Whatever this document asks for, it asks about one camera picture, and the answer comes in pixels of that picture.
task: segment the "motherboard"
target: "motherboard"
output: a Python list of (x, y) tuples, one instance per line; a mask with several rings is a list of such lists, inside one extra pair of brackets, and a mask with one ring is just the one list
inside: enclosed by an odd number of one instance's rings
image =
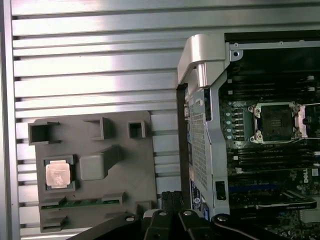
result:
[(320, 240), (318, 87), (315, 74), (231, 72), (219, 89), (230, 214), (292, 240)]

